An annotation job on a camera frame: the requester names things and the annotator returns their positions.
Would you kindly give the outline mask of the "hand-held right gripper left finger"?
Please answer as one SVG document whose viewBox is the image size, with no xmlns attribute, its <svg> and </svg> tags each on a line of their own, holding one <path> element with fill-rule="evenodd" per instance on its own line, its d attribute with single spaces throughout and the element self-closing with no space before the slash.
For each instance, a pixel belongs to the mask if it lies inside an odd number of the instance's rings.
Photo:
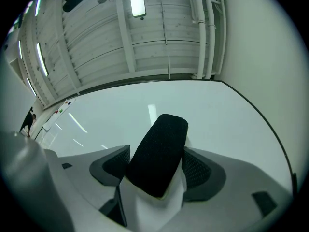
<svg viewBox="0 0 309 232">
<path fill-rule="evenodd" d="M 128 231 L 120 182 L 129 163 L 129 145 L 67 157 L 44 152 L 72 232 Z"/>
</svg>

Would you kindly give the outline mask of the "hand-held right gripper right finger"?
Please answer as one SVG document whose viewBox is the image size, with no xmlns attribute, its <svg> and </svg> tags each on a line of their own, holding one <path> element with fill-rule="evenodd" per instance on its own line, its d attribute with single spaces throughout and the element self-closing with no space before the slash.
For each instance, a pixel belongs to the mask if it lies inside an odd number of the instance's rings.
<svg viewBox="0 0 309 232">
<path fill-rule="evenodd" d="M 264 232 L 292 200 L 289 191 L 253 164 L 185 148 L 186 191 L 171 232 Z"/>
</svg>

